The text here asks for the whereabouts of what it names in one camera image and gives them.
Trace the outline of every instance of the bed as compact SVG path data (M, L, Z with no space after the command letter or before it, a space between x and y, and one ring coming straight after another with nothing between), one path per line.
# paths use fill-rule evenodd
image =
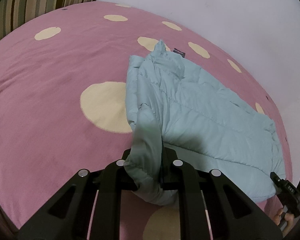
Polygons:
M291 179L279 111L230 55L140 9L74 4L33 19L0 41L0 206L17 228L79 169L101 170L130 148L124 105L129 56L145 57L159 39L275 121ZM189 43L201 49L196 52ZM258 205L270 214L280 203L273 197ZM178 216L177 210L124 192L121 239L178 239Z

